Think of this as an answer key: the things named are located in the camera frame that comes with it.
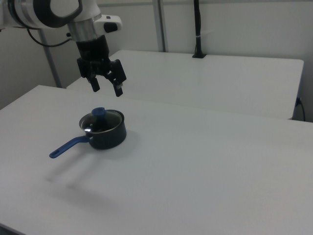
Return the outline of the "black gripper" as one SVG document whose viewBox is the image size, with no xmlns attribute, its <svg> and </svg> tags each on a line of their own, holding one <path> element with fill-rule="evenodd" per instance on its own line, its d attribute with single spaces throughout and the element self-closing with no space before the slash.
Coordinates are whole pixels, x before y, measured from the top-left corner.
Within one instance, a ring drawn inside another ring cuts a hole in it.
<svg viewBox="0 0 313 235">
<path fill-rule="evenodd" d="M 80 58 L 77 59 L 81 77 L 86 78 L 92 90 L 97 92 L 100 86 L 96 75 L 104 76 L 114 88 L 115 95 L 123 94 L 122 86 L 126 75 L 119 59 L 110 61 L 109 47 L 105 35 L 87 42 L 76 42 Z"/>
</svg>

